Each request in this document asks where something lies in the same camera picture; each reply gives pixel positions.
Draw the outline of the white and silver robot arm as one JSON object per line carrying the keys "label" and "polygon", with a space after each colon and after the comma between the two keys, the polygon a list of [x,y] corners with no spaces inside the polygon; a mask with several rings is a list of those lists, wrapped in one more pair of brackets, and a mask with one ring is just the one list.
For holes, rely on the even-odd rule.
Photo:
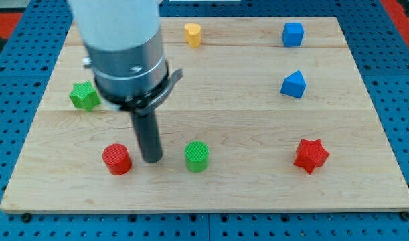
{"label": "white and silver robot arm", "polygon": [[69,0],[94,72],[110,102],[145,116],[183,76],[169,72],[157,0]]}

